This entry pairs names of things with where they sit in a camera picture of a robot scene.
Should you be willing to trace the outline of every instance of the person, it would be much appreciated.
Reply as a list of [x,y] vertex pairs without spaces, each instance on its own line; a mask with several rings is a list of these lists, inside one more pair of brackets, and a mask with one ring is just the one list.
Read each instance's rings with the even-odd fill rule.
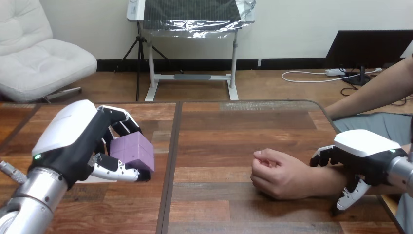
[[[413,55],[387,70],[350,96],[325,108],[327,115],[334,120],[341,131],[366,129],[410,149],[411,115],[375,113],[359,115],[403,99],[413,93]],[[293,156],[265,149],[254,153],[251,180],[260,191],[275,199],[301,199],[311,196],[338,195],[353,178],[342,166],[310,167]],[[371,187],[369,194],[402,193],[401,190],[387,185]],[[396,215],[401,226],[413,233],[412,227],[402,218],[410,201],[413,211],[413,199],[403,195]]]

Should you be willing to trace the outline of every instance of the computer monitor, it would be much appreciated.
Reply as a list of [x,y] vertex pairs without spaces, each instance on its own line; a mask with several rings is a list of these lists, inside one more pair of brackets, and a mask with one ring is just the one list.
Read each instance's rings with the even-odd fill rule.
[[324,67],[360,69],[360,76],[343,81],[364,85],[370,80],[364,75],[364,68],[398,62],[412,40],[413,30],[340,30],[328,51]]

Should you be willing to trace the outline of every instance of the fist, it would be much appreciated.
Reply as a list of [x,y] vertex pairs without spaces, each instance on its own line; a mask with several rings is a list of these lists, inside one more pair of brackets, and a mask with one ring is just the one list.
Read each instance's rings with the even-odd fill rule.
[[300,199],[314,193],[312,167],[271,149],[254,153],[252,184],[275,199]]

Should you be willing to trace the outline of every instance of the white wall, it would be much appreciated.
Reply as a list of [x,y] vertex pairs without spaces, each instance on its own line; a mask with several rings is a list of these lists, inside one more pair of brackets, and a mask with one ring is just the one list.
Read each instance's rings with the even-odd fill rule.
[[[128,0],[40,2],[54,38],[97,59],[121,59],[135,40],[136,24],[126,20]],[[413,29],[412,12],[412,0],[257,0],[256,22],[239,33],[239,58],[325,57],[337,30]],[[153,44],[170,59],[229,59],[231,41],[155,38]],[[413,43],[403,57],[411,53]],[[137,58],[136,50],[128,58]]]

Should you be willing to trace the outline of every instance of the black tripod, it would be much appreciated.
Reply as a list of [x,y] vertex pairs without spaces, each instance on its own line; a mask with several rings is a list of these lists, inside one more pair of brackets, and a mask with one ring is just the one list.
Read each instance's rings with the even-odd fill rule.
[[[145,57],[144,57],[144,54],[143,54],[143,43],[148,42],[148,41],[141,34],[141,30],[140,30],[140,27],[139,27],[139,22],[137,22],[137,25],[138,25],[138,36],[136,37],[135,42],[132,44],[132,46],[130,47],[128,52],[123,57],[122,61],[120,62],[120,65],[121,66],[123,65],[124,61],[126,60],[126,57],[129,55],[129,53],[132,51],[132,49],[135,47],[135,45],[139,42],[139,45],[138,45],[138,68],[137,68],[138,69],[138,71],[137,71],[138,75],[137,75],[137,85],[136,85],[136,101],[139,101],[140,63],[141,63],[141,61],[145,61]],[[165,61],[168,63],[168,65],[171,64],[173,66],[173,64],[170,62],[170,60],[164,54],[162,54],[155,46],[152,46],[152,49],[154,51],[156,51],[160,56],[162,56],[165,59]],[[184,73],[181,69],[177,69],[175,66],[173,66],[173,68],[175,70],[178,70],[181,74]],[[119,71],[119,65],[116,67],[115,72],[118,72],[118,71]]]

